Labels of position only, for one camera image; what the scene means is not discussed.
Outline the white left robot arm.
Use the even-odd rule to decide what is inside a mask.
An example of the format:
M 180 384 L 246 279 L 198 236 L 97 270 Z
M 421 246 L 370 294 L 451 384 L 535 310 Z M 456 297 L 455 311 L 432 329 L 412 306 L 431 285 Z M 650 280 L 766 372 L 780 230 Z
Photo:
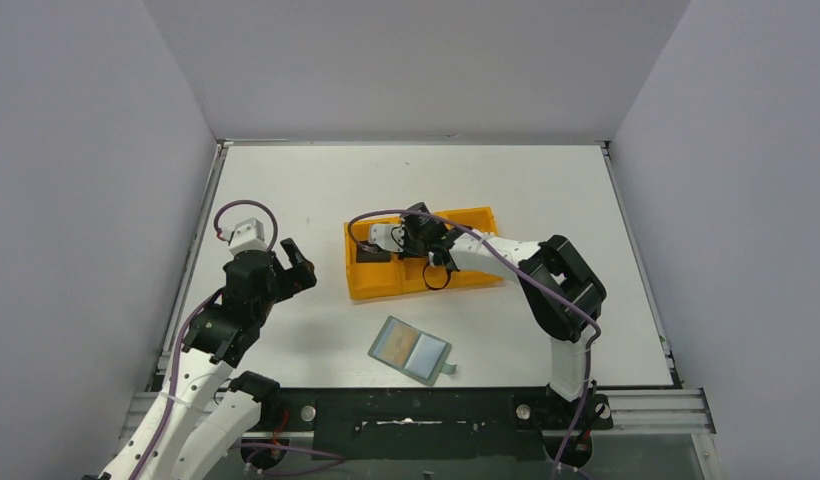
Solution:
M 259 339 L 272 307 L 317 283 L 313 263 L 295 242 L 280 245 L 288 267 L 271 250 L 241 251 L 224 265 L 224 286 L 185 321 L 161 390 L 99 478 L 200 479 L 259 422 L 263 401 L 279 386 L 253 372 L 234 379 L 220 412 L 203 412 Z

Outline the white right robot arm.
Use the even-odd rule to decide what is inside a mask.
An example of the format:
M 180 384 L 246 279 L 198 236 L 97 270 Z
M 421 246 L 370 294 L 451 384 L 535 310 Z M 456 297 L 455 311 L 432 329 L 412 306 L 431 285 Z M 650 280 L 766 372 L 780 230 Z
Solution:
M 535 322 L 550 338 L 551 390 L 566 401 L 583 396 L 607 291 L 568 238 L 506 239 L 437 216 L 417 203 L 401 212 L 397 225 L 370 227 L 368 239 L 382 250 L 422 259 L 449 274 L 478 272 L 518 285 Z

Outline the green card holder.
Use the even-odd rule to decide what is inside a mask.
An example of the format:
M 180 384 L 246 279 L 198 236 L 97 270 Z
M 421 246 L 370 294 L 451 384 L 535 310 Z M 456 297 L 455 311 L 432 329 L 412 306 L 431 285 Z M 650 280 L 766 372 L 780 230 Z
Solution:
M 434 386 L 440 376 L 453 376 L 456 374 L 457 365 L 448 362 L 452 344 L 413 326 L 411 327 L 415 328 L 420 336 L 406 364 L 399 367 L 384 361 L 380 357 L 382 342 L 385 333 L 389 330 L 390 323 L 393 321 L 411 326 L 394 316 L 389 316 L 367 352 L 370 358 L 426 387 Z

